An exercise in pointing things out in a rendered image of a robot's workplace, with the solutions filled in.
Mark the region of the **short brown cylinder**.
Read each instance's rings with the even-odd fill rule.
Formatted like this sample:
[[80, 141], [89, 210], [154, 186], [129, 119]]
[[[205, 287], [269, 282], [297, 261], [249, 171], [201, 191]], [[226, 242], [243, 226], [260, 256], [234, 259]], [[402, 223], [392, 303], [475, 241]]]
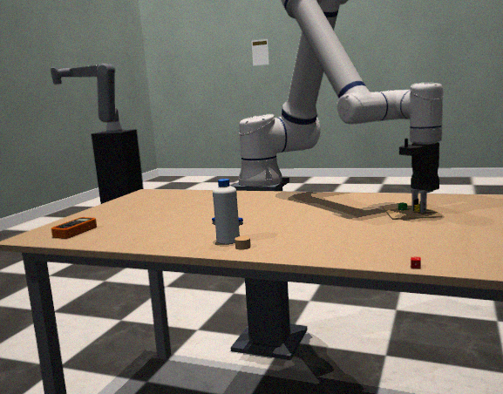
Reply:
[[251, 247], [250, 237], [239, 236], [235, 238], [235, 248], [237, 249], [248, 249]]

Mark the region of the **tan mat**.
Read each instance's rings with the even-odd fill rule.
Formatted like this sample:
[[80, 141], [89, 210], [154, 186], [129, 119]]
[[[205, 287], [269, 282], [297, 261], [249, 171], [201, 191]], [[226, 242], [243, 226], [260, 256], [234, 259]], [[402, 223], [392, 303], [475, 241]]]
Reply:
[[437, 211], [427, 205], [427, 211], [420, 213], [416, 211], [411, 211], [411, 206], [407, 206], [406, 210], [398, 210], [396, 207], [383, 207], [383, 210], [393, 219], [420, 219], [420, 218], [439, 218], [442, 217]]

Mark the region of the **red die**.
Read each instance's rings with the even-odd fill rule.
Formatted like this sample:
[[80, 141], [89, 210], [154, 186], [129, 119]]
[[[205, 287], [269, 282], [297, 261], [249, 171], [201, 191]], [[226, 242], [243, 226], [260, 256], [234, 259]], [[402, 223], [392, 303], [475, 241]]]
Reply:
[[421, 268], [420, 257], [411, 257], [411, 268]]

